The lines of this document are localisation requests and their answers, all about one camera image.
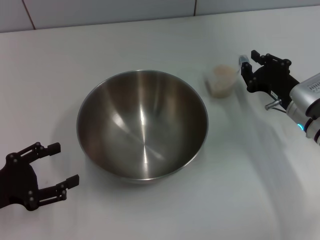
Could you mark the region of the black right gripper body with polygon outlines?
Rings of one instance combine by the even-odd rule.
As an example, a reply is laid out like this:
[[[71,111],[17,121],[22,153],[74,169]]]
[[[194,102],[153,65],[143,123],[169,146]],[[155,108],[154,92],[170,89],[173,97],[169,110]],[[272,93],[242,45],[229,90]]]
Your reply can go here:
[[[260,67],[253,72],[253,91],[267,93],[273,100],[281,100],[281,105],[289,105],[292,101],[290,91],[299,84],[289,73],[281,69]]]

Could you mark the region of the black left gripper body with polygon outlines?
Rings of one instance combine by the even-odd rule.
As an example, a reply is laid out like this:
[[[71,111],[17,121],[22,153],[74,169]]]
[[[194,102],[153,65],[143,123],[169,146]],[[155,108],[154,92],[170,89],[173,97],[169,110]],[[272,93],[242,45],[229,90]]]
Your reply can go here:
[[[28,160],[9,154],[0,170],[0,207],[22,205],[28,211],[39,207],[38,181]]]

